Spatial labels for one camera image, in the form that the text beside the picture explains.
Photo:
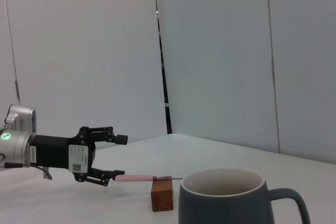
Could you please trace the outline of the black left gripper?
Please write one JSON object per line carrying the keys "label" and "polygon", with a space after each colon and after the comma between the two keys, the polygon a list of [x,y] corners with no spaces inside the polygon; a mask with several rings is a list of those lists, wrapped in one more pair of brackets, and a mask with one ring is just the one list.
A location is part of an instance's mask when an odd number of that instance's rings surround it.
{"label": "black left gripper", "polygon": [[115,135],[113,127],[81,127],[71,138],[35,135],[29,143],[31,165],[67,169],[78,182],[89,182],[104,187],[123,170],[100,170],[92,168],[95,142],[127,145],[127,135]]}

